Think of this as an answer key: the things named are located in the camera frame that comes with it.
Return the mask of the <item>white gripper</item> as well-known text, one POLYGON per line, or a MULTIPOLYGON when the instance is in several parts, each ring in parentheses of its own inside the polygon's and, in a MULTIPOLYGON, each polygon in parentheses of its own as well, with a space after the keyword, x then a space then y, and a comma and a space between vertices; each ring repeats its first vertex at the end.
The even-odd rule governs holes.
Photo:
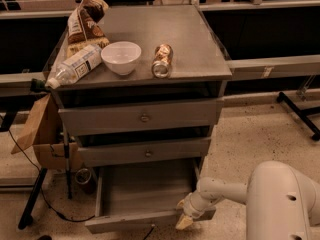
POLYGON ((193 219, 200 218, 205 212, 214 207, 216 199, 207 199, 200 195, 198 191, 189 193, 183 200, 180 200, 176 206, 182 209, 182 215, 175 228, 184 230, 193 224, 193 219))

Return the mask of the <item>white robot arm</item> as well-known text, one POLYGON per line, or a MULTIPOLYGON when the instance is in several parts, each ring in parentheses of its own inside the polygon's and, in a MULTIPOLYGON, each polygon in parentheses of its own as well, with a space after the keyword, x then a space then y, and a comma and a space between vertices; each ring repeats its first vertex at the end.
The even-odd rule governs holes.
POLYGON ((320 184, 287 164, 267 161, 246 183, 198 180, 177 204, 182 214, 176 228, 189 227, 225 199, 246 206, 246 240, 311 240, 311 229, 320 225, 320 184))

